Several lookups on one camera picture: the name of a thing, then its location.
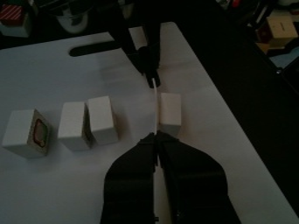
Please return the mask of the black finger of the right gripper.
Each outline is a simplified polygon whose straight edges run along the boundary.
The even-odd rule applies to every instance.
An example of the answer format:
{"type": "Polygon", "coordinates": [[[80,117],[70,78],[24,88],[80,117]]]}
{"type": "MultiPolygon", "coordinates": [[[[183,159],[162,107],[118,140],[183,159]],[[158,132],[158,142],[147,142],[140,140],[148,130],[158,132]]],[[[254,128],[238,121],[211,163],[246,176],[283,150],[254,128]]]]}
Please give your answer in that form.
{"type": "Polygon", "coordinates": [[[162,27],[162,24],[159,22],[143,23],[143,30],[144,30],[147,45],[154,50],[160,49],[160,27],[162,27]]]}
{"type": "Polygon", "coordinates": [[[126,20],[123,18],[108,18],[107,30],[110,32],[110,35],[120,45],[120,48],[123,49],[126,56],[128,57],[131,62],[139,63],[139,53],[131,37],[130,30],[127,28],[126,20]]]}

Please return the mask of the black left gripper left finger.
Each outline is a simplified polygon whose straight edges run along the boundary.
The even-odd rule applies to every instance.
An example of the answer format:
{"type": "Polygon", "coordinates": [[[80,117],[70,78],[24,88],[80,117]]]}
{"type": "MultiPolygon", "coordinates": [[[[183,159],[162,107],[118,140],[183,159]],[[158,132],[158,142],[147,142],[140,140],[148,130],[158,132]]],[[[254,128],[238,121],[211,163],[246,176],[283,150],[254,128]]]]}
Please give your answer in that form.
{"type": "Polygon", "coordinates": [[[100,224],[155,224],[155,161],[150,133],[107,171],[100,224]]]}

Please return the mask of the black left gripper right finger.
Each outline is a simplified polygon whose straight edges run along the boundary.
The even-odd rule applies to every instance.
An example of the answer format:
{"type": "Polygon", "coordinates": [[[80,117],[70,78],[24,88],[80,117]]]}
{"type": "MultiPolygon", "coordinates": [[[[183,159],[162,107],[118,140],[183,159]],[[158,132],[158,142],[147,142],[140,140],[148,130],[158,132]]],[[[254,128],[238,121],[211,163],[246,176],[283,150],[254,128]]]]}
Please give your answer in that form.
{"type": "Polygon", "coordinates": [[[216,160],[171,135],[158,132],[172,224],[241,224],[216,160]]]}

